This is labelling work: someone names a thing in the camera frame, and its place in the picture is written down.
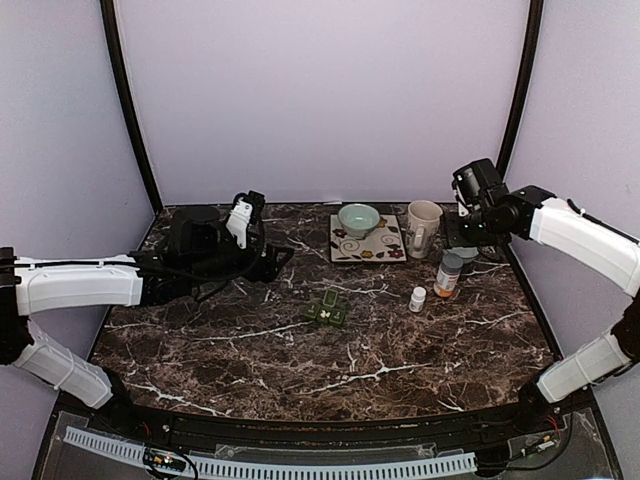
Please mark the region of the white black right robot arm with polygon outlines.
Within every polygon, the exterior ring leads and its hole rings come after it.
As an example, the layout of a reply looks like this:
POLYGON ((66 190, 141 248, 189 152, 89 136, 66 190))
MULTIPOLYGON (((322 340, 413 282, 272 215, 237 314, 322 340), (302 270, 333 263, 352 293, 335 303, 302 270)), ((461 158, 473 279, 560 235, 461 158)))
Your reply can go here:
POLYGON ((581 264, 631 301, 618 321, 521 389, 510 424, 530 434, 547 420, 549 405, 638 364, 639 241, 540 186, 510 189, 487 158, 456 170, 451 188, 457 210, 444 224, 448 247, 502 246, 519 238, 581 264))

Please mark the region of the orange grey-capped pill bottle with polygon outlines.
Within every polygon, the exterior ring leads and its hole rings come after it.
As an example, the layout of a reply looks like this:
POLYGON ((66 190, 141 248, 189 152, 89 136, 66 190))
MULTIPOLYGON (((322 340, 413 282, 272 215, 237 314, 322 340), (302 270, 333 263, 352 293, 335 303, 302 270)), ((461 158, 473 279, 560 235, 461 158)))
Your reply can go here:
POLYGON ((456 287, 464 262, 454 253, 443 255, 433 285, 434 293, 441 298, 450 297, 456 287))

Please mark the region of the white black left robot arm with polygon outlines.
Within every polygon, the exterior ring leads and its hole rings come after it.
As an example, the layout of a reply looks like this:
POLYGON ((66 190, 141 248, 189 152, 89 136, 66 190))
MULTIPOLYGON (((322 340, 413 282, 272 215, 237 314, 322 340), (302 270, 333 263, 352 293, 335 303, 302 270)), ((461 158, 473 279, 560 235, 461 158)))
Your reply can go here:
POLYGON ((247 199, 220 214, 210 206, 178 209, 152 250, 98 259, 36 260, 1 250, 1 363, 23 369, 101 411, 120 436, 141 427, 119 376, 93 365, 46 334, 32 315, 89 306, 147 307, 216 290, 244 278, 268 283, 293 256, 267 242, 261 209, 247 199))

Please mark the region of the small white pill bottle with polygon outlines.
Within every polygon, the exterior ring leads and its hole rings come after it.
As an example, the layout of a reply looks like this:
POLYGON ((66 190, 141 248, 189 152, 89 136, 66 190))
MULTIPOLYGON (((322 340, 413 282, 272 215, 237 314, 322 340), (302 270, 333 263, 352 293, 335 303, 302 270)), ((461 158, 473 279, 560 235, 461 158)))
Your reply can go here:
POLYGON ((424 308, 427 291, 423 287, 415 287, 411 293, 409 301, 409 310, 413 313, 419 313, 424 308))

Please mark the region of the green pill organizer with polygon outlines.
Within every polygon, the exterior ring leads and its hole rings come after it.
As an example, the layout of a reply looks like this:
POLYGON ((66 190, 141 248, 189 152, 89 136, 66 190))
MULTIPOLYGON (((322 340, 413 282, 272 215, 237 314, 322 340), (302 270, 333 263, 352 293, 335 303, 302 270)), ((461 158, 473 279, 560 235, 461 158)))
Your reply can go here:
POLYGON ((304 310, 304 317, 321 325, 342 327, 347 318, 347 306, 339 292, 327 289, 320 300, 314 300, 304 310))

